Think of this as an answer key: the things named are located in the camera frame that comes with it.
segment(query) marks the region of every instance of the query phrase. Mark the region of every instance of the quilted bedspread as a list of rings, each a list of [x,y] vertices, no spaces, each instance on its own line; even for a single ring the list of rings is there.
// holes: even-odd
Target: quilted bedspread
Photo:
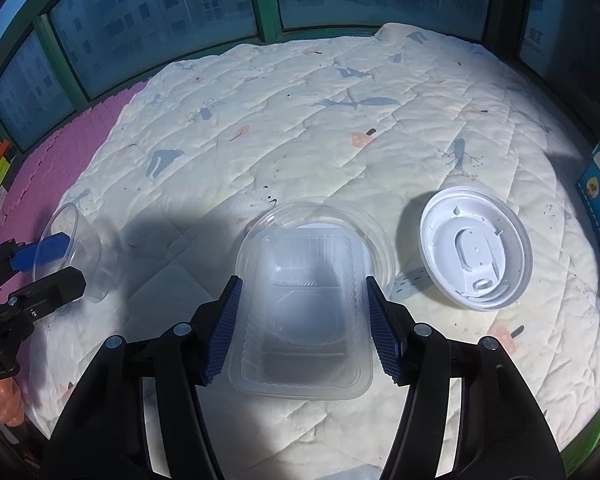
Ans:
[[[434,287],[404,304],[448,338],[497,336],[563,448],[600,406],[600,258],[574,192],[588,163],[579,131],[522,76],[481,46],[416,27],[172,63],[123,109],[62,200],[116,247],[121,277],[101,303],[64,307],[32,336],[30,416],[50,434],[108,335],[158,336],[218,297],[246,230],[276,204],[355,202],[404,270],[431,194],[479,184],[528,231],[526,293],[497,312],[464,310]],[[453,463],[459,386],[439,472]],[[353,479],[378,478],[406,388],[375,355],[372,386],[355,400],[250,396],[226,370],[199,396],[227,478]],[[149,382],[146,415],[154,468],[165,472]]]

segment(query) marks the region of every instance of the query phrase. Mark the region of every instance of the cartoon print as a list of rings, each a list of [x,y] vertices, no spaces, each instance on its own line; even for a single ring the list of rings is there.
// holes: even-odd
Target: cartoon print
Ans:
[[[340,72],[343,79],[346,79],[347,77],[366,77],[371,75],[366,72],[359,72],[355,68],[337,68],[336,70]]]
[[[596,177],[592,176],[589,180],[587,180],[587,194],[591,198],[595,198],[598,196],[600,192],[600,184]]]
[[[419,44],[424,44],[424,41],[428,41],[427,37],[424,34],[422,34],[419,30],[416,32],[412,32],[407,36],[407,38]]]
[[[464,164],[464,157],[465,156],[468,157],[469,161],[472,164],[472,168],[478,168],[479,166],[482,165],[482,162],[481,162],[482,157],[481,156],[471,156],[468,153],[465,153],[464,152],[465,145],[466,145],[466,143],[465,143],[464,139],[462,139],[462,138],[454,140],[451,147],[449,148],[449,151],[445,153],[445,155],[451,157],[451,161],[449,161],[447,163],[447,165],[453,166],[452,171],[457,171],[462,176],[464,176],[466,178],[470,178],[472,180],[475,180],[477,178],[477,175],[468,174],[464,170],[464,167],[462,166]]]
[[[344,101],[337,102],[332,101],[331,99],[321,99],[317,103],[314,103],[312,106],[322,105],[322,106],[350,106],[354,110],[358,109],[358,106],[385,106],[385,105],[399,105],[400,103],[395,99],[391,99],[390,97],[368,97],[367,99],[362,99],[362,101],[352,101],[350,103],[346,103]]]
[[[151,158],[146,176],[157,178],[174,160],[184,155],[182,150],[156,150]]]

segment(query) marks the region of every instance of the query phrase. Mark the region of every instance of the green object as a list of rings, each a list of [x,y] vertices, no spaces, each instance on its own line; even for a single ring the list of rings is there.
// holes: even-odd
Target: green object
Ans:
[[[600,409],[562,452],[562,461],[567,476],[584,464],[600,442]]]

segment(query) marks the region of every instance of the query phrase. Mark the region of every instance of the clear plastic cup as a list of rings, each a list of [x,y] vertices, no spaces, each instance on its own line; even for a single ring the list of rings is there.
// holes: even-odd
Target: clear plastic cup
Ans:
[[[70,238],[64,257],[41,265],[42,242],[60,232]],[[73,202],[64,204],[46,225],[33,260],[33,279],[39,280],[65,267],[82,271],[87,284],[83,298],[92,303],[102,301],[115,281],[115,252],[103,246],[96,229]]]
[[[269,228],[250,241],[229,378],[293,399],[353,399],[372,379],[363,244],[341,228]]]

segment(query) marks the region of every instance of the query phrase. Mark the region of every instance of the white sheet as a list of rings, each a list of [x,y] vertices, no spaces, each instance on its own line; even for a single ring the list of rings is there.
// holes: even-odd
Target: white sheet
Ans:
[[[30,415],[52,431],[69,382],[106,336],[157,336],[216,298],[245,227],[275,203],[356,202],[395,241],[405,269],[428,196],[469,183],[493,189],[526,226],[528,290],[497,313],[462,310],[435,288],[405,304],[449,338],[522,330],[516,348],[508,339],[512,358],[562,448],[600,406],[600,261],[574,193],[588,160],[579,132],[513,70],[481,46],[416,27],[241,45],[173,63],[124,108],[62,200],[75,200],[118,244],[123,278],[103,302],[72,304],[36,330]],[[355,469],[348,478],[377,478],[406,388],[374,359],[372,386],[355,400],[248,396],[226,370],[199,388],[225,476],[313,479]],[[453,462],[457,381],[451,392],[440,472]],[[148,417],[155,430],[155,410]]]

